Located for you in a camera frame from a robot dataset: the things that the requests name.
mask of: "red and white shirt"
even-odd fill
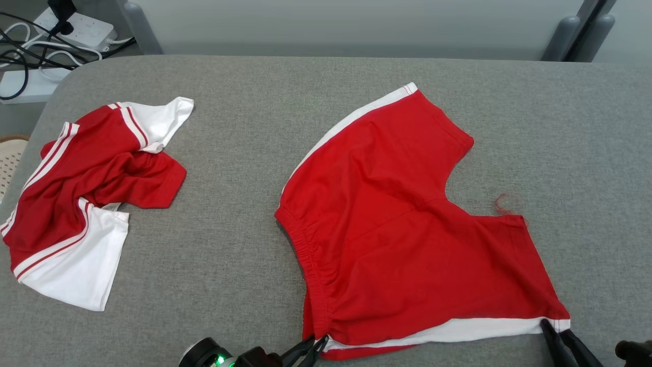
[[[115,103],[63,124],[0,225],[20,283],[104,310],[128,229],[128,213],[115,203],[171,204],[186,170],[161,150],[193,106],[184,97],[164,106]]]

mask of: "beige perforated object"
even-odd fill
[[[20,157],[27,146],[27,137],[13,135],[0,138],[0,202],[2,202],[11,182]]]

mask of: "red stripe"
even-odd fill
[[[84,232],[83,236],[81,236],[79,238],[79,240],[76,240],[75,242],[69,244],[68,246],[62,247],[62,248],[58,249],[57,251],[54,251],[53,253],[51,253],[51,254],[49,254],[47,256],[44,256],[41,259],[39,259],[38,261],[34,262],[32,265],[25,268],[25,270],[21,271],[20,274],[18,274],[18,276],[16,276],[16,279],[20,279],[20,277],[23,276],[23,274],[25,274],[26,271],[28,271],[29,269],[31,269],[32,267],[34,267],[36,264],[40,263],[41,261],[47,259],[48,257],[51,257],[52,255],[56,255],[57,253],[59,253],[59,252],[65,250],[66,248],[76,244],[77,242],[83,240],[84,237],[86,237],[86,234],[88,233],[88,228],[89,228],[89,225],[90,225],[90,223],[89,223],[90,219],[88,219],[88,216],[89,216],[89,214],[88,214],[88,205],[89,205],[89,203],[87,202],[86,207],[84,208],[84,212],[86,212],[86,224],[87,225],[86,225],[86,228],[85,228],[86,232]]]
[[[134,115],[131,113],[131,108],[127,107],[126,110],[129,111],[129,117],[131,118],[131,121],[134,122],[134,125],[136,126],[138,131],[140,131],[140,133],[143,135],[143,138],[145,138],[145,146],[148,146],[149,142],[147,141],[147,135],[145,135],[145,133],[143,133],[143,130],[140,128],[140,126],[138,126],[138,122],[136,122]]]
[[[71,132],[71,131],[72,131],[72,124],[68,124],[68,132],[66,133],[66,137],[65,137],[64,139],[62,139],[61,144],[59,144],[59,145],[57,146],[57,149],[52,153],[52,155],[50,156],[50,158],[48,159],[48,161],[45,162],[45,164],[41,166],[41,168],[40,168],[40,169],[39,169],[39,170],[34,174],[34,176],[32,176],[32,180],[34,180],[34,179],[38,176],[38,174],[40,174],[41,171],[42,171],[42,170],[43,170],[43,169],[44,169],[44,168],[45,168],[45,167],[50,163],[50,161],[54,158],[54,156],[57,155],[57,152],[59,151],[59,149],[61,149],[61,146],[63,145],[63,141],[66,140],[66,139],[70,136],[70,132]],[[32,182],[32,180],[29,180],[29,181],[25,184],[24,187],[27,187],[27,185],[29,185],[29,183]]]

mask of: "white sleeve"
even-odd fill
[[[141,150],[158,153],[188,119],[194,101],[177,97],[165,106],[147,106],[133,102],[120,102],[116,105],[123,110],[125,123],[140,141]]]

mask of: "power strip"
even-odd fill
[[[34,103],[46,102],[52,92],[57,88],[59,82],[57,80],[63,79],[70,70],[62,67],[43,69],[47,76],[54,80],[47,79],[38,69],[29,71],[29,79],[27,80],[27,87],[18,97],[8,101],[0,100],[3,104],[15,103]],[[25,80],[25,71],[6,71],[0,80],[0,95],[9,97],[14,95],[23,86]]]
[[[52,9],[47,8],[34,22],[47,30],[51,30],[57,25],[59,20],[54,15],[54,12],[52,12]],[[57,36],[75,46],[88,47],[105,52],[109,50],[110,41],[115,40],[117,37],[117,32],[111,24],[91,18],[90,16],[74,13],[70,16],[68,22],[74,28],[71,34],[62,35],[59,33]],[[41,35],[46,34],[41,28],[37,28],[37,31]]]

